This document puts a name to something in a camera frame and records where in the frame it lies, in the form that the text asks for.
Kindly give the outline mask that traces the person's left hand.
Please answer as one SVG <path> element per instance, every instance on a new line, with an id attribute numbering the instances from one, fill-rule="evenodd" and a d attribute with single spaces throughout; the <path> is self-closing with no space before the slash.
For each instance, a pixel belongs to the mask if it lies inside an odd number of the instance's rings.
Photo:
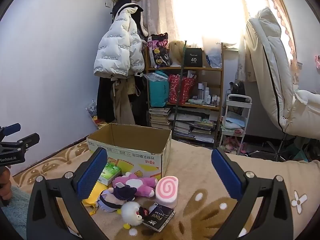
<path id="1" fill-rule="evenodd" d="M 9 200 L 12 197 L 10 171 L 8 168 L 3 167 L 3 172 L 0 177 L 0 195 L 3 200 Z"/>

